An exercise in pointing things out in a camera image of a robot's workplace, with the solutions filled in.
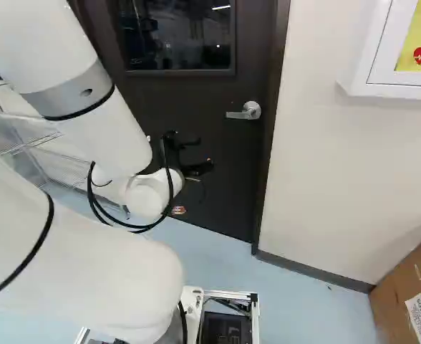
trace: door frame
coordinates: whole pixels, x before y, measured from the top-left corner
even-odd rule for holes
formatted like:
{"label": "door frame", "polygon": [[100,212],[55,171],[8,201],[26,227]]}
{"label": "door frame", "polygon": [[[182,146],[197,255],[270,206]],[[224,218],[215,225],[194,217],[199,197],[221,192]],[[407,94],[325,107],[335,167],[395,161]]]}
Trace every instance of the door frame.
{"label": "door frame", "polygon": [[[87,26],[88,18],[85,11],[80,8],[82,0],[68,0],[80,24],[86,31],[89,39],[95,43],[92,37],[91,28]],[[253,215],[251,253],[256,255],[261,233],[261,222],[268,182],[269,161],[271,159],[271,148],[274,137],[274,123],[276,122],[277,102],[279,88],[281,86],[281,72],[284,63],[284,52],[287,37],[287,26],[289,23],[289,12],[291,0],[266,0],[274,1],[273,28],[271,35],[271,50],[269,52],[269,71],[266,88],[266,106],[263,109],[265,122],[263,126],[263,149],[260,160],[260,172],[257,185],[256,204]]]}

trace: white wall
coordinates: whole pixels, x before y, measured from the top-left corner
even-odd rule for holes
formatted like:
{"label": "white wall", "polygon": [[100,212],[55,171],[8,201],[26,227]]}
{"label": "white wall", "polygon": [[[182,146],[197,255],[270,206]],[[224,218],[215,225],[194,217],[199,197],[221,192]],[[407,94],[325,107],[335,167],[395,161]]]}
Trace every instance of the white wall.
{"label": "white wall", "polygon": [[291,0],[260,249],[376,283],[421,241],[421,102],[347,97],[366,0]]}

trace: silver band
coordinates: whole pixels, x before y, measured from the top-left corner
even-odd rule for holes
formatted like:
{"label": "silver band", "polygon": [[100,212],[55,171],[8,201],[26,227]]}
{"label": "silver band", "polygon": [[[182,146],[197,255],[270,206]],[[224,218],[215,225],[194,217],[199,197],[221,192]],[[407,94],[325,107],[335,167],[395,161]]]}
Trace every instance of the silver band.
{"label": "silver band", "polygon": [[77,113],[98,103],[112,85],[112,80],[97,60],[74,79],[40,92],[22,93],[21,96],[40,115],[55,118]]}

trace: baseboard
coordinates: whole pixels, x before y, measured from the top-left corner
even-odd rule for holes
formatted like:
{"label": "baseboard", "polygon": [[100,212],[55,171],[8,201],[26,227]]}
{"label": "baseboard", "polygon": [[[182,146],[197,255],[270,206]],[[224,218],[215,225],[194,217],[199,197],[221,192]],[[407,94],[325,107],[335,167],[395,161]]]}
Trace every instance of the baseboard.
{"label": "baseboard", "polygon": [[371,285],[370,283],[358,281],[356,279],[341,276],[339,274],[332,274],[331,272],[316,269],[315,267],[310,267],[309,265],[305,265],[302,263],[294,262],[293,260],[276,256],[275,254],[261,251],[260,249],[256,253],[256,258],[261,260],[262,262],[276,265],[277,267],[283,267],[284,269],[295,271],[300,274],[305,274],[306,276],[310,276],[318,280],[332,283],[333,285],[339,285],[340,287],[355,290],[356,292],[363,292],[365,294],[369,294],[376,287],[375,285]]}

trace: barcode label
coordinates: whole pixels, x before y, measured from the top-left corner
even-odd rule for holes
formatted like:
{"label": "barcode label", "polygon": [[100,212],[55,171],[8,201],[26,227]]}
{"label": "barcode label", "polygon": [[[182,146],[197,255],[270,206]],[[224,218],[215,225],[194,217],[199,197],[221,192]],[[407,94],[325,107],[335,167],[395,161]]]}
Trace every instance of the barcode label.
{"label": "barcode label", "polygon": [[416,332],[417,339],[421,343],[421,294],[417,294],[412,299],[405,301],[411,324]]}

